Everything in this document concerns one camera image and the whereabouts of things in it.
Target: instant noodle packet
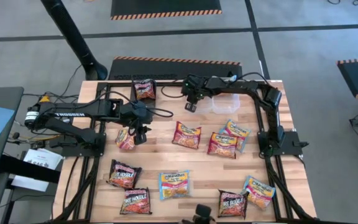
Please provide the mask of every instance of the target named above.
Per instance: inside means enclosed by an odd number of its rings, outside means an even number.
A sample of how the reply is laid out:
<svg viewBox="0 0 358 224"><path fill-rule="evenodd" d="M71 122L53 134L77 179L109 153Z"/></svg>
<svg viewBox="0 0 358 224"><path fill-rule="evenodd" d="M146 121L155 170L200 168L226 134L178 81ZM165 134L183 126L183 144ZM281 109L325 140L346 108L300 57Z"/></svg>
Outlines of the instant noodle packet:
<svg viewBox="0 0 358 224"><path fill-rule="evenodd" d="M149 189L126 189L125 199L119 213L121 215L134 213L151 215Z"/></svg>
<svg viewBox="0 0 358 224"><path fill-rule="evenodd" d="M177 121L175 133L173 134L172 144L198 149L200 143L201 127L191 129Z"/></svg>
<svg viewBox="0 0 358 224"><path fill-rule="evenodd" d="M146 79L142 81L134 81L135 96L137 100L150 98L155 99L155 81Z"/></svg>
<svg viewBox="0 0 358 224"><path fill-rule="evenodd" d="M135 147L134 137L130 136L128 130L121 129L116 138L118 148L125 150L132 150Z"/></svg>
<svg viewBox="0 0 358 224"><path fill-rule="evenodd" d="M212 133L207 154L236 158L237 136Z"/></svg>
<svg viewBox="0 0 358 224"><path fill-rule="evenodd" d="M251 130L240 128L237 126L237 124L234 121L229 119L229 121L227 121L226 125L222 129L219 130L219 133L237 136L236 149L239 152L243 153L244 149L246 147L246 142L247 142L248 136L251 133Z"/></svg>
<svg viewBox="0 0 358 224"><path fill-rule="evenodd" d="M245 195L219 190L219 214L221 217L242 216L246 219L247 198Z"/></svg>
<svg viewBox="0 0 358 224"><path fill-rule="evenodd" d="M261 183L259 180L248 176L242 189L241 194L248 194L248 201L256 204L258 207L265 209L272 201L276 188Z"/></svg>
<svg viewBox="0 0 358 224"><path fill-rule="evenodd" d="M189 171L185 170L172 174L160 173L158 186L160 188L161 200L190 196Z"/></svg>
<svg viewBox="0 0 358 224"><path fill-rule="evenodd" d="M135 187L141 171L142 168L130 167L113 159L111 161L110 177L106 182L116 187L132 189Z"/></svg>

